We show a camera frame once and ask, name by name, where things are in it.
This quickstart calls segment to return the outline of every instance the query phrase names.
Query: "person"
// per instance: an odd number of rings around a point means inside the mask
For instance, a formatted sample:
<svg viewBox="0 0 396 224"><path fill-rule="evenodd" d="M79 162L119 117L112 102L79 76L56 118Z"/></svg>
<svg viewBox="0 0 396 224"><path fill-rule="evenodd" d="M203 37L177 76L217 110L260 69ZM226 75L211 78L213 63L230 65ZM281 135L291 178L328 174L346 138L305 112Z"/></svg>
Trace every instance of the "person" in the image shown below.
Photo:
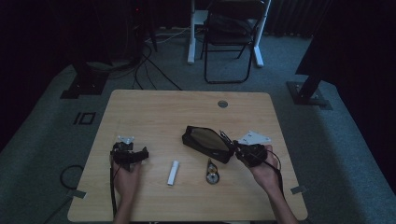
<svg viewBox="0 0 396 224"><path fill-rule="evenodd" d="M271 152L273 151L271 145L266 145L265 148ZM266 161L277 168L277 160L274 158L274 156L268 156ZM119 168L120 167L114 163L114 187L120 195L120 204L117 214L114 217L114 224L129 223L132 213L134 195L139 184L141 163L139 162L136 164L132 172L128 172ZM282 191L279 188L277 175L274 170L265 163L251 167L249 170L253 174L256 182L267 193L271 207L276 217L276 222L278 224L298 223L297 218L294 216L289 205L283 197Z"/></svg>

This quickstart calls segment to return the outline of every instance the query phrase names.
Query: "table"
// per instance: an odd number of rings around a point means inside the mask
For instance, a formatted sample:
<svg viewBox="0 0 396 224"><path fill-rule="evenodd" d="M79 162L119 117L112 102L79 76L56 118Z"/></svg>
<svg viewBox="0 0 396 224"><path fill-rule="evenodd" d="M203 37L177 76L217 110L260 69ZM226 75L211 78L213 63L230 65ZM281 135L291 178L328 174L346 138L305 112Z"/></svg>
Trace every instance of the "table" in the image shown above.
<svg viewBox="0 0 396 224"><path fill-rule="evenodd" d="M219 107L225 101L228 106ZM231 139L248 131L272 138L282 162L285 197L298 219L307 211L271 97L260 92L113 91L92 144L78 190L68 212L71 221L112 220L109 152L118 136L133 136L134 150L148 148L132 221L275 220L268 197L235 156L219 168L220 181L205 181L208 157L182 144L187 125L222 130ZM173 161L180 165L174 186L167 185Z"/></svg>
<svg viewBox="0 0 396 224"><path fill-rule="evenodd" d="M264 15L262 15L262 20L258 25L258 32L256 34L256 40L254 43L254 56L256 58L257 66L263 67L264 62L262 61L262 54L260 53L260 40L262 39L262 31L264 29L265 21L267 20L268 8L271 6L271 0L266 1L266 9ZM189 45L189 56L187 62L189 64L194 64L195 62L195 25L204 25L204 21L207 17L206 10L195 10L195 0L191 0L191 35L190 35L190 45Z"/></svg>

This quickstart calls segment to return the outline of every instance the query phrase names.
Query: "black pouch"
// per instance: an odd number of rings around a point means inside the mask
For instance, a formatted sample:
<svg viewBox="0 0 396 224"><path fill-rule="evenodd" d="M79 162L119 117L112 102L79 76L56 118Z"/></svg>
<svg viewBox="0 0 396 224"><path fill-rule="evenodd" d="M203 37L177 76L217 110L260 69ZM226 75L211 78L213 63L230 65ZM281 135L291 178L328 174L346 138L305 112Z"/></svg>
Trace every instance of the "black pouch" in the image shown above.
<svg viewBox="0 0 396 224"><path fill-rule="evenodd" d="M227 163L235 152L233 142L212 129L187 126L181 138L184 145L222 163Z"/></svg>

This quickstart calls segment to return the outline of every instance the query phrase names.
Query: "lip balm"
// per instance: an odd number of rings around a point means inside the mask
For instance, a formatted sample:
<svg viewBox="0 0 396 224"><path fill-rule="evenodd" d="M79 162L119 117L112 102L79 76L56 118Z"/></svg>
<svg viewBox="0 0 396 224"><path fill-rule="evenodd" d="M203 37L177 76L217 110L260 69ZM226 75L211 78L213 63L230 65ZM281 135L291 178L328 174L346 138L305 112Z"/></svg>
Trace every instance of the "lip balm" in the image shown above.
<svg viewBox="0 0 396 224"><path fill-rule="evenodd" d="M176 173L177 173L177 169L178 169L178 161L174 161L172 164L172 168L171 168L171 173L169 174L169 178L168 178L168 185L169 186L173 186L174 182L175 182L175 177L176 177Z"/></svg>

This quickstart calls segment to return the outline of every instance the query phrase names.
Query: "person's right hand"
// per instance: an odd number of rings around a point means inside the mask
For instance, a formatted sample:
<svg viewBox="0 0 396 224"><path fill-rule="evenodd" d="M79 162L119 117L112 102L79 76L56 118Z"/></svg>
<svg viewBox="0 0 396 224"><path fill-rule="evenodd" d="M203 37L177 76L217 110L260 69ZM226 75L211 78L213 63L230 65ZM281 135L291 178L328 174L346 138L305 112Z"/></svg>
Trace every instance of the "person's right hand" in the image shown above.
<svg viewBox="0 0 396 224"><path fill-rule="evenodd" d="M273 151L271 145L266 145L265 148L269 151ZM266 162L277 168L277 160L274 155L268 152ZM258 166L249 168L250 172L253 174L256 182L267 192L273 192L274 190L279 190L279 182L277 179L277 174L274 169L264 162Z"/></svg>

